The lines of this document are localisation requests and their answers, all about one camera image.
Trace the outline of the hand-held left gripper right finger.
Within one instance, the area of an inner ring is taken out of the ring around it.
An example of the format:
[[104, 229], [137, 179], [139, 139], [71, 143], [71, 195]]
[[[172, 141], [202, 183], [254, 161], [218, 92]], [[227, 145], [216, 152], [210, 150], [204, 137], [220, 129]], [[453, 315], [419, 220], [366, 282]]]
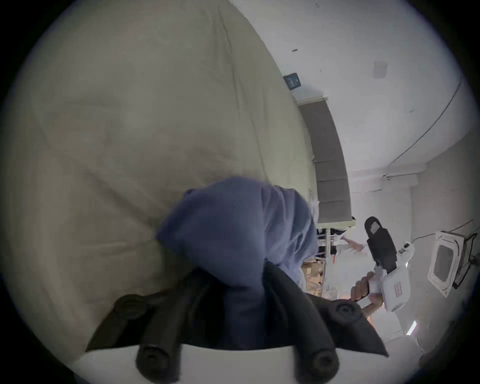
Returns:
[[295, 349], [298, 383], [327, 383], [340, 368], [337, 349], [389, 357], [387, 348], [358, 303], [327, 300], [303, 292], [273, 263], [266, 261], [263, 283]]

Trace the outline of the person's right hand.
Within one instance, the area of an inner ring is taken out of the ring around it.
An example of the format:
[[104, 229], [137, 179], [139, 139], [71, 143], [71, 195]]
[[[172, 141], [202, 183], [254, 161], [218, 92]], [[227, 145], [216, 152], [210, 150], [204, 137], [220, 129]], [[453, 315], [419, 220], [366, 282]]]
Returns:
[[370, 293], [369, 281], [372, 280], [374, 276], [375, 273], [373, 271], [368, 272], [352, 286], [350, 291], [350, 300], [353, 302], [357, 303], [363, 298], [368, 298], [369, 304], [362, 309], [363, 315], [367, 319], [380, 309], [384, 303], [380, 293]]

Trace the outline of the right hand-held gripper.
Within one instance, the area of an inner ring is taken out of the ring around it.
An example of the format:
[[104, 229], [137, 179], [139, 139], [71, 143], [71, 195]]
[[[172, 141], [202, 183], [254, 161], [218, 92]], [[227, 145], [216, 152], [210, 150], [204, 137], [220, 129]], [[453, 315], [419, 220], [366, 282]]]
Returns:
[[365, 220], [367, 244], [375, 261], [374, 275], [369, 280], [369, 297], [381, 296], [385, 310], [395, 312], [402, 308], [411, 296], [408, 263], [414, 255], [411, 242], [404, 242], [397, 250], [388, 230], [378, 218]]

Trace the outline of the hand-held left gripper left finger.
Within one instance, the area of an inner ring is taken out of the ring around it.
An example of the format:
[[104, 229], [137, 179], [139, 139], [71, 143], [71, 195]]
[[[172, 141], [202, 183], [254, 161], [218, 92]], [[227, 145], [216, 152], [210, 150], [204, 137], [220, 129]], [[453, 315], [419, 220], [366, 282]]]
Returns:
[[152, 383], [175, 383], [180, 378], [183, 344], [226, 349], [225, 289], [197, 268], [169, 290], [124, 295], [115, 301], [85, 351], [138, 345], [139, 373]]

